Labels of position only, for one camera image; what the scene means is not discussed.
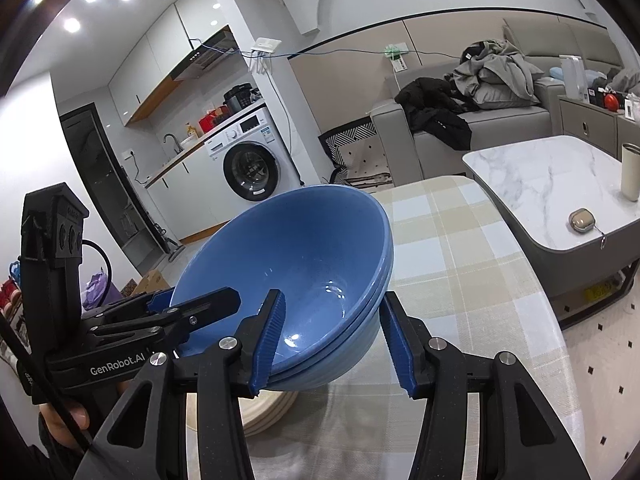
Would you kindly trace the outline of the left hand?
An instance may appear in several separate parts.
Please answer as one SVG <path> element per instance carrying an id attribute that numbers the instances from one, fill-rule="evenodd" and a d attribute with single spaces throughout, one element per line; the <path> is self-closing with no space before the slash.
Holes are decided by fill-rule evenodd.
<path id="1" fill-rule="evenodd" d="M 49 434 L 56 442 L 58 442 L 58 444 L 63 445 L 66 448 L 71 448 L 72 450 L 80 449 L 79 444 L 65 425 L 64 420 L 58 412 L 55 411 L 51 404 L 40 404 L 39 411 L 47 426 Z M 89 428 L 89 414 L 83 406 L 75 403 L 67 404 L 67 411 L 73 416 L 74 421 L 82 431 Z"/>

